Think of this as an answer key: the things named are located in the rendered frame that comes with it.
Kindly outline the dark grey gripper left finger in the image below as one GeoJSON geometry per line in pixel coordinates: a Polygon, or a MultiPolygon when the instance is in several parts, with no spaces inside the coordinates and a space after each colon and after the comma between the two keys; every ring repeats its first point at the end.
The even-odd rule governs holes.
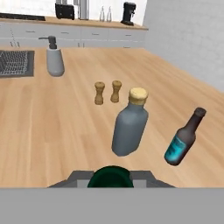
{"type": "Polygon", "coordinates": [[[62,180],[52,187],[54,188],[86,188],[89,180],[93,177],[93,171],[73,171],[68,179],[62,180]]]}

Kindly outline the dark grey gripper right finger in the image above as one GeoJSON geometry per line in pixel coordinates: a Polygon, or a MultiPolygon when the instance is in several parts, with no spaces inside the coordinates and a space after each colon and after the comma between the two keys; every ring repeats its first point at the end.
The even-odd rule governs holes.
{"type": "Polygon", "coordinates": [[[171,187],[171,185],[156,179],[151,171],[130,171],[130,178],[135,188],[171,187]]]}

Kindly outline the grey bottle with cork cap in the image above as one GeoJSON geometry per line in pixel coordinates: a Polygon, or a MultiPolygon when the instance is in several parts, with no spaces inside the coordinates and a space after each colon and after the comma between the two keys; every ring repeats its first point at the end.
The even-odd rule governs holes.
{"type": "Polygon", "coordinates": [[[115,129],[111,149],[118,157],[128,156],[137,150],[149,118],[144,104],[148,92],[142,87],[129,91],[128,105],[115,119],[115,129]]]}

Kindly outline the brown bottle with blue label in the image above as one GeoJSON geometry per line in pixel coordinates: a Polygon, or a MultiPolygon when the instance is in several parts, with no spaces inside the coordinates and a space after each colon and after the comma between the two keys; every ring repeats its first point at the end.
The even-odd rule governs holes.
{"type": "Polygon", "coordinates": [[[179,165],[196,140],[196,130],[206,115],[204,108],[198,107],[186,125],[176,132],[164,154],[164,160],[170,165],[179,165]]]}

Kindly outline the wooden shaker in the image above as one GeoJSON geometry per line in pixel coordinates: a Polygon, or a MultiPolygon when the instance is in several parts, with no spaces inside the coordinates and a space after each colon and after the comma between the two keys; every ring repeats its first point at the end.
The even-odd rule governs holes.
{"type": "Polygon", "coordinates": [[[102,105],[103,104],[103,95],[102,94],[103,94],[103,91],[105,88],[105,84],[102,81],[97,81],[94,84],[94,87],[95,87],[95,91],[96,91],[94,103],[96,105],[102,105]]]}
{"type": "Polygon", "coordinates": [[[121,87],[122,87],[122,83],[119,80],[113,80],[112,81],[113,92],[112,92],[112,95],[110,97],[110,100],[113,103],[119,102],[119,91],[120,91],[121,87]]]}

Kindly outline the grey soap dispenser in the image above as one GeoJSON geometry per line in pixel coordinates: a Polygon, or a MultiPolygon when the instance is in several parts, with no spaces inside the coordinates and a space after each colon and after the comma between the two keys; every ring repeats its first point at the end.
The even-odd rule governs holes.
{"type": "Polygon", "coordinates": [[[47,39],[49,46],[46,49],[46,68],[47,72],[52,77],[60,77],[65,72],[64,61],[61,50],[57,47],[56,37],[40,37],[40,39],[47,39]]]}

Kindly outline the dark sink basin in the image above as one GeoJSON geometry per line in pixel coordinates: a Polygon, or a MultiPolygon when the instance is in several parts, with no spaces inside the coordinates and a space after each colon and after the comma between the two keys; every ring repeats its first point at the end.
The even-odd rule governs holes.
{"type": "Polygon", "coordinates": [[[0,50],[0,78],[33,77],[34,51],[0,50]]]}

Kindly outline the grey cupboard run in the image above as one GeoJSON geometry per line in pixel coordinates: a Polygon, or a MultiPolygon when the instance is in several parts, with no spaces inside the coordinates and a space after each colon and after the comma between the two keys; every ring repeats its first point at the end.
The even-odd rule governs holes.
{"type": "Polygon", "coordinates": [[[0,46],[44,47],[54,36],[58,47],[144,47],[146,30],[0,22],[0,46]]]}

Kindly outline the black coffee machine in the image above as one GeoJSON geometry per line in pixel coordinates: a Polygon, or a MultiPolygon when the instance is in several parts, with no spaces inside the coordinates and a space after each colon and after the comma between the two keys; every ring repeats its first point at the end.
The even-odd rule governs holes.
{"type": "Polygon", "coordinates": [[[123,14],[121,23],[124,25],[133,26],[134,23],[131,21],[131,17],[135,14],[137,5],[135,3],[125,2],[123,4],[123,14]]]}

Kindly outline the black toaster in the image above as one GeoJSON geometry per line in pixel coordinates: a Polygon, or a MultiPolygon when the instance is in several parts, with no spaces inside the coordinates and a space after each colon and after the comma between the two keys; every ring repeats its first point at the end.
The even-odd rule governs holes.
{"type": "Polygon", "coordinates": [[[72,19],[74,20],[74,7],[71,4],[55,4],[56,18],[72,19]]]}

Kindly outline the steel canister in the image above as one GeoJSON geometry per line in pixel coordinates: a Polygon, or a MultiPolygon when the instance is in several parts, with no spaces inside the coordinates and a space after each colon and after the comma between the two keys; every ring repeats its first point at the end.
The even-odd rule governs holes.
{"type": "Polygon", "coordinates": [[[88,20],[89,16],[89,0],[79,0],[79,19],[88,20]]]}

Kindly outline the black hob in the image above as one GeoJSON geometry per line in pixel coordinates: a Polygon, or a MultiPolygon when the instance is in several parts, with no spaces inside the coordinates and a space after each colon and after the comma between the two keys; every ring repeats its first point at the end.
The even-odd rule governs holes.
{"type": "Polygon", "coordinates": [[[13,13],[1,13],[1,12],[0,12],[0,18],[16,19],[16,20],[46,21],[46,18],[44,16],[25,15],[25,14],[13,14],[13,13]]]}

